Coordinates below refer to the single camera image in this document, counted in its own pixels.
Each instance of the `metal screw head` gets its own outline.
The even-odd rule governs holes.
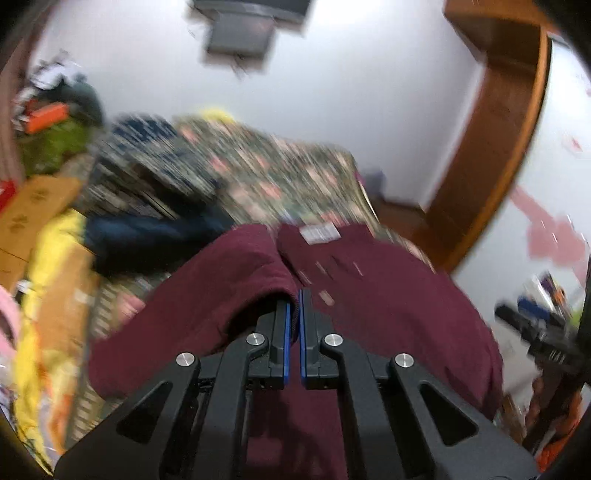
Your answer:
[[[343,337],[341,337],[338,333],[329,333],[324,337],[324,341],[330,346],[339,346],[341,343],[343,343]]]
[[[181,367],[188,367],[195,361],[195,355],[189,352],[183,352],[177,355],[177,364]]]
[[[261,345],[265,343],[265,336],[262,333],[251,333],[246,337],[246,342],[249,345]]]
[[[399,353],[394,357],[394,361],[402,368],[408,368],[414,365],[414,358],[408,353]]]

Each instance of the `pink cloth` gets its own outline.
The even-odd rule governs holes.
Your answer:
[[[7,324],[4,325],[4,327],[0,326],[0,353],[11,359],[14,357],[16,350],[2,332],[4,328],[10,329],[14,345],[16,345],[18,334],[21,331],[21,314],[18,311],[17,303],[3,287],[0,287],[0,314],[3,315],[4,319],[7,321]]]

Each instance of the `maroon cloth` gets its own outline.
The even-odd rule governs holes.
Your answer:
[[[267,227],[224,233],[158,286],[121,330],[94,345],[90,384],[101,397],[128,395],[179,353],[203,356],[225,345],[232,319],[272,294],[297,301]]]
[[[502,359],[470,301],[448,275],[375,240],[365,225],[339,231],[341,239],[318,245],[308,245],[295,226],[278,233],[278,249],[314,306],[368,352],[412,354],[491,419],[502,398]],[[298,366],[293,346],[289,386],[257,393],[246,478],[347,478],[336,393],[305,391]]]

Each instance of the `orange item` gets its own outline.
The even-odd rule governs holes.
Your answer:
[[[25,132],[28,134],[35,134],[53,124],[64,121],[68,118],[68,115],[68,106],[65,103],[52,103],[39,110],[35,110],[29,115]]]

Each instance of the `white tag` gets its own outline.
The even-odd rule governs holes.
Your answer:
[[[17,282],[17,291],[21,293],[28,293],[31,289],[31,282],[28,280],[19,280]]]
[[[340,233],[333,222],[303,226],[300,228],[300,233],[308,245],[327,244],[340,238]]]

